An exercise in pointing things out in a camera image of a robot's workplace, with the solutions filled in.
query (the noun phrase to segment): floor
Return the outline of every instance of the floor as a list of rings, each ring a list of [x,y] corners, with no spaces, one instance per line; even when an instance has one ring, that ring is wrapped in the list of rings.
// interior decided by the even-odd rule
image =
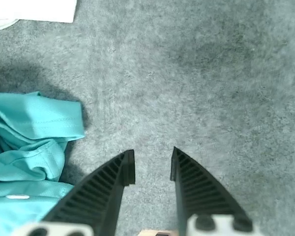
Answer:
[[[127,149],[117,236],[175,229],[170,158],[205,166],[268,236],[295,236],[295,0],[78,0],[0,31],[0,91],[81,101],[77,183]]]

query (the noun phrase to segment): teal cloth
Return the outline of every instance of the teal cloth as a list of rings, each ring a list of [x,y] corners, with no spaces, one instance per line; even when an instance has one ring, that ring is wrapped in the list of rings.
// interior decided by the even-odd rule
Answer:
[[[79,102],[0,93],[0,236],[41,220],[72,189],[58,181],[67,143],[82,137]]]

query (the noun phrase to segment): wooden block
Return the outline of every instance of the wooden block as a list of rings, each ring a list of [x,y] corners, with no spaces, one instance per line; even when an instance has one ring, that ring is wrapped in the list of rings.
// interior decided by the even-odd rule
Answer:
[[[156,236],[157,234],[164,234],[169,236],[178,236],[177,231],[166,231],[166,230],[142,230],[138,236]]]

